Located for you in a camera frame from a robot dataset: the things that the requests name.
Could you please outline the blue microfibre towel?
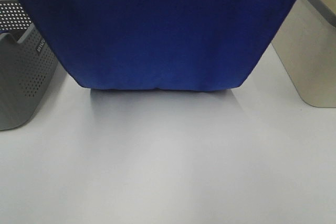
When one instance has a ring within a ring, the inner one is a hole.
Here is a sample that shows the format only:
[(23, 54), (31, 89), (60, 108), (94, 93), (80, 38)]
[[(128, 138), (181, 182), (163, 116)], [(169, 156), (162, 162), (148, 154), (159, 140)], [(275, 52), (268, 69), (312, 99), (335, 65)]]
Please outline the blue microfibre towel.
[(19, 0), (64, 69), (99, 90), (242, 85), (296, 0)]

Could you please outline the grey perforated plastic basket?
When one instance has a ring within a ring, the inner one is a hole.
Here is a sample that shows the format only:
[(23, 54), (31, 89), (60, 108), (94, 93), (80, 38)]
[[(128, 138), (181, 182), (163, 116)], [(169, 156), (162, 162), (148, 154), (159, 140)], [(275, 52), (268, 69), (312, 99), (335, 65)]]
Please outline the grey perforated plastic basket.
[(21, 0), (1, 0), (1, 130), (26, 124), (53, 78), (58, 60)]

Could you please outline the beige plastic bin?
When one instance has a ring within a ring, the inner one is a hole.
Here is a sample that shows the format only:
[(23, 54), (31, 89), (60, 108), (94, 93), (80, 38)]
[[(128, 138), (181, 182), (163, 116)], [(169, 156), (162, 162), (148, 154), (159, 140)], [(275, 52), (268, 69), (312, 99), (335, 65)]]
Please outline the beige plastic bin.
[(335, 0), (297, 0), (272, 46), (305, 103), (335, 107)]

